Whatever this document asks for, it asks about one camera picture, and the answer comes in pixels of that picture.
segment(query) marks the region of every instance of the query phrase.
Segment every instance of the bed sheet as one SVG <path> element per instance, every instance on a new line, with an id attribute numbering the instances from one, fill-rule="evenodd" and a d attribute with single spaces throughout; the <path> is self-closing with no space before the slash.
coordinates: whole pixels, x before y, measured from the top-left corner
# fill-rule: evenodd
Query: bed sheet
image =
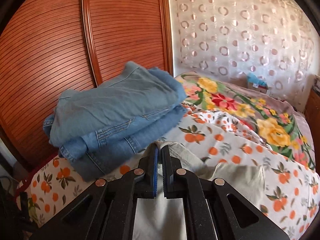
<path id="1" fill-rule="evenodd" d="M 176 79 L 184 86 L 188 102 L 204 110 L 218 108 L 228 112 L 259 134 L 275 152 L 315 170 L 309 126 L 288 102 L 196 72 L 184 73 Z"/>
<path id="2" fill-rule="evenodd" d="M 299 239 L 318 212 L 319 175 L 268 148 L 253 130 L 230 114 L 219 109 L 203 110 L 188 102 L 183 105 L 187 114 L 160 140 L 182 143 L 212 167 L 219 162 L 262 165 L 266 189 L 257 208 L 291 239 Z M 105 179 L 118 179 L 136 168 L 141 155 L 136 154 Z M 91 183 L 84 182 L 66 159 L 53 158 L 33 176 L 27 190 L 30 216 L 42 226 Z M 161 228 L 161 222 L 153 228 Z"/>

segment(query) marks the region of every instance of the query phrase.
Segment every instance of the red flower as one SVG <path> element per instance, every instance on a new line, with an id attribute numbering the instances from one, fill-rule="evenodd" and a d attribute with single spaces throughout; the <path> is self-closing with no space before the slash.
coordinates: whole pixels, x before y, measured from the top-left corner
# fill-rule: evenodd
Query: red flower
<path id="1" fill-rule="evenodd" d="M 225 108 L 227 110 L 233 109 L 236 110 L 234 102 L 235 100 L 232 98 L 225 97 L 222 94 L 212 94 L 212 102 L 221 108 Z"/>
<path id="2" fill-rule="evenodd" d="M 247 122 L 246 120 L 240 120 L 240 122 L 241 122 L 242 124 L 248 126 L 250 130 L 253 130 L 252 125 L 251 125 L 249 122 Z"/>

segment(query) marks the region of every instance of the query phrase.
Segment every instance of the stack of folded clothes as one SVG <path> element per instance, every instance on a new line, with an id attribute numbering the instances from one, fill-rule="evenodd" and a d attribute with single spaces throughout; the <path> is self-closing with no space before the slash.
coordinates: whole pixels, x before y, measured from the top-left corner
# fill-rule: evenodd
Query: stack of folded clothes
<path id="1" fill-rule="evenodd" d="M 88 91 L 66 90 L 43 130 L 84 180 L 110 173 L 185 114 L 182 85 L 169 73 L 134 62 Z"/>

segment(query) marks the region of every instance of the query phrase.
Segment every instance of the brown wood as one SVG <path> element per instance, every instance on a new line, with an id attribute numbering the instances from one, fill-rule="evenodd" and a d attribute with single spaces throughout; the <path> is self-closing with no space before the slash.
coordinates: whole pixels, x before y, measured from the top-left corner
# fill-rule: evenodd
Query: brown wood
<path id="1" fill-rule="evenodd" d="M 92 35 L 91 17 L 90 17 L 90 0 L 81 0 L 82 24 L 84 29 L 85 44 L 88 52 L 90 66 L 92 68 L 93 76 L 96 85 L 102 83 L 102 76 L 100 73 L 98 58 L 94 46 Z"/>
<path id="2" fill-rule="evenodd" d="M 320 171 L 320 95 L 311 90 L 304 110 L 315 147 L 316 171 Z"/>
<path id="3" fill-rule="evenodd" d="M 168 70 L 162 0 L 90 0 L 95 49 L 103 81 L 127 61 Z"/>
<path id="4" fill-rule="evenodd" d="M 171 21 L 170 21 L 170 8 L 169 0 L 163 0 L 164 9 L 164 26 L 165 26 L 165 39 L 168 60 L 168 72 L 173 76 L 173 52 L 172 52 L 172 37 L 171 37 Z"/>
<path id="5" fill-rule="evenodd" d="M 42 123 L 59 95 L 95 86 L 80 0 L 26 0 L 0 36 L 0 66 L 1 138 L 30 170 L 57 152 Z"/>

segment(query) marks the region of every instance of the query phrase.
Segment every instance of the wooden wardrobe door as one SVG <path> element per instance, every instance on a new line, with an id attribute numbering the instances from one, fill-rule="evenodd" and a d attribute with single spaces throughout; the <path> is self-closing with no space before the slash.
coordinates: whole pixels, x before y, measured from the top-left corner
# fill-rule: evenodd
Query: wooden wardrobe door
<path id="1" fill-rule="evenodd" d="M 130 60 L 168 71 L 162 6 L 162 0 L 89 0 L 103 81 L 120 74 Z"/>
<path id="2" fill-rule="evenodd" d="M 31 166 L 57 152 L 42 123 L 60 93 L 93 87 L 80 0 L 26 0 L 0 36 L 0 123 Z"/>

